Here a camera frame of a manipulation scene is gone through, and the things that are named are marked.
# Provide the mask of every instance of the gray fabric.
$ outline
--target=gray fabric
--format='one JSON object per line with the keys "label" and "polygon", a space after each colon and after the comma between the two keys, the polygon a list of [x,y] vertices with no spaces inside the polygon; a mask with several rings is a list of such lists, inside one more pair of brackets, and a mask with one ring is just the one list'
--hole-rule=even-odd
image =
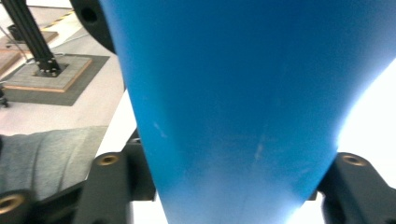
{"label": "gray fabric", "polygon": [[106,129],[2,136],[0,193],[32,189],[41,200],[84,180]]}

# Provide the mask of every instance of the gray mat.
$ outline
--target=gray mat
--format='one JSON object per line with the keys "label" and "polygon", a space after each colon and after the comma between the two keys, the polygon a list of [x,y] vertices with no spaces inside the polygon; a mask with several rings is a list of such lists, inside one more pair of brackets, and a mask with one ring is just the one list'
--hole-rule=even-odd
{"label": "gray mat", "polygon": [[73,105],[85,88],[90,84],[96,74],[108,60],[108,56],[66,54],[92,59],[90,66],[80,75],[75,83],[66,92],[4,90],[10,102],[32,103],[42,105]]}

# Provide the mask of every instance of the floor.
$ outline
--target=floor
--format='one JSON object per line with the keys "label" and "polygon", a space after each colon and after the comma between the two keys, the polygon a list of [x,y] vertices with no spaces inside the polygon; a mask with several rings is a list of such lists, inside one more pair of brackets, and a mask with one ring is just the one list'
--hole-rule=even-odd
{"label": "floor", "polygon": [[[51,24],[70,11],[67,8],[49,7],[30,7],[30,9],[40,27]],[[7,16],[2,5],[0,5],[0,15],[0,25],[3,29],[6,29],[7,26],[12,24],[12,21]],[[108,125],[113,117],[124,91],[117,56],[99,45],[90,35],[85,35],[87,32],[81,28],[76,18],[67,18],[50,29],[60,29],[60,36],[49,44],[54,53],[103,55],[110,58],[73,106],[10,102],[10,108],[0,109],[0,134],[28,134],[49,130]],[[59,46],[67,39],[74,39],[82,35],[83,37],[79,39]]]}

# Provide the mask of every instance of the blue object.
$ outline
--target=blue object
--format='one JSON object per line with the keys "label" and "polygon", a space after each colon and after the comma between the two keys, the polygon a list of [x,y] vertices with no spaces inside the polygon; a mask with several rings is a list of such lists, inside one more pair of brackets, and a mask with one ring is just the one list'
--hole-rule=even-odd
{"label": "blue object", "polygon": [[101,1],[170,224],[285,223],[396,57],[396,1]]}

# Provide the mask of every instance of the black metal pole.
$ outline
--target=black metal pole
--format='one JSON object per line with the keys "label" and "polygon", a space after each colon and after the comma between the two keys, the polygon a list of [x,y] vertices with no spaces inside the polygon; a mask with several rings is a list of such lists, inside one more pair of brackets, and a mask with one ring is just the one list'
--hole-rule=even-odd
{"label": "black metal pole", "polygon": [[50,48],[35,23],[26,1],[3,0],[2,2],[9,17],[19,29],[23,40],[35,57],[36,64],[39,67],[37,74],[42,77],[57,77],[62,72],[61,67],[50,52]]}

